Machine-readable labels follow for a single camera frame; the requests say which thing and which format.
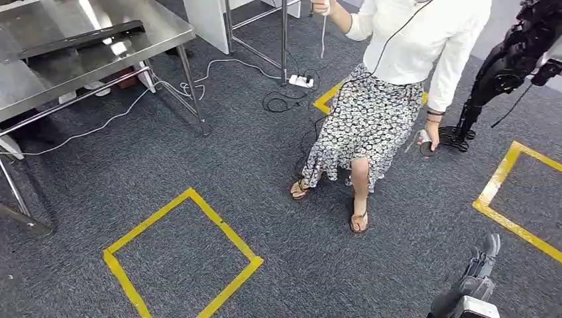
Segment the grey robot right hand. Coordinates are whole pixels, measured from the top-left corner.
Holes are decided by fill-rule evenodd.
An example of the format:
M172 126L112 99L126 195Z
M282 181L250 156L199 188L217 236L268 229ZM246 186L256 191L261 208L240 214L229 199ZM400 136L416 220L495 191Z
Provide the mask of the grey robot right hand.
M496 284L490 277L496 257L500 252L501 240L498 233L488 233L482 248L473 247L471 257L459 282L459 292L483 301L493 294Z

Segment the person's left hand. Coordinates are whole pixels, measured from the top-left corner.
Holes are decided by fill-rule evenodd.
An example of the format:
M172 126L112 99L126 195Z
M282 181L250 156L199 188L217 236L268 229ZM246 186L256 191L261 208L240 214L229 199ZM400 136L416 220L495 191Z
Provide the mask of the person's left hand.
M425 122L425 131L431 140L430 150L436 151L439 144L439 126L440 122L434 119L427 119Z

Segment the person's right hand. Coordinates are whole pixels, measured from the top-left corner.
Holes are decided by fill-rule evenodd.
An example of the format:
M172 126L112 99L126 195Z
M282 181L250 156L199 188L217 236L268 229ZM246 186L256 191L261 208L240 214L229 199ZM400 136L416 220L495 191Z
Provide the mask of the person's right hand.
M334 0L311 0L310 2L312 12L325 17L331 14L331 10L335 6Z

